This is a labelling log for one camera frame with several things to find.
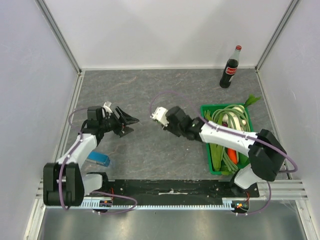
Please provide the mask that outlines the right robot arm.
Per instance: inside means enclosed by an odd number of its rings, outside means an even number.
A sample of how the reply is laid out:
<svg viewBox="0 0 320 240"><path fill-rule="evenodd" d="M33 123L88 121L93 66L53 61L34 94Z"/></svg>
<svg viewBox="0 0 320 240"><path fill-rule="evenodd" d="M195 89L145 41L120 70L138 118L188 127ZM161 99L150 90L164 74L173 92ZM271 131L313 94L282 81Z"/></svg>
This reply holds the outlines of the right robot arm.
<svg viewBox="0 0 320 240"><path fill-rule="evenodd" d="M160 122L163 129L177 137L191 141L217 144L233 149L249 159L249 165L238 170L229 191L235 197L242 196L247 189L260 180L273 182L284 163L286 153L277 138L266 129L260 132L245 132L206 122L202 117L191 118L179 106L163 108Z"/></svg>

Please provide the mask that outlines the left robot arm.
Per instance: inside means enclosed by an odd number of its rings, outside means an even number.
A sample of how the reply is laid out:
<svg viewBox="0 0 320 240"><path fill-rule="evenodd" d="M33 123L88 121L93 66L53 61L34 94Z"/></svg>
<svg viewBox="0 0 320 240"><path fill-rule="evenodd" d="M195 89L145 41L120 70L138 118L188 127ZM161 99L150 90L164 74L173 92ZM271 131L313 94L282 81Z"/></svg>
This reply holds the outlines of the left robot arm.
<svg viewBox="0 0 320 240"><path fill-rule="evenodd" d="M111 110L104 104L85 110L87 118L78 130L73 145L54 163L47 163L43 167L42 196L46 206L68 209L80 206L84 197L93 192L99 197L106 196L110 191L107 175L93 172L82 176L81 167L106 133L113 132L123 137L133 132L130 125L139 122L139 119L118 106Z"/></svg>

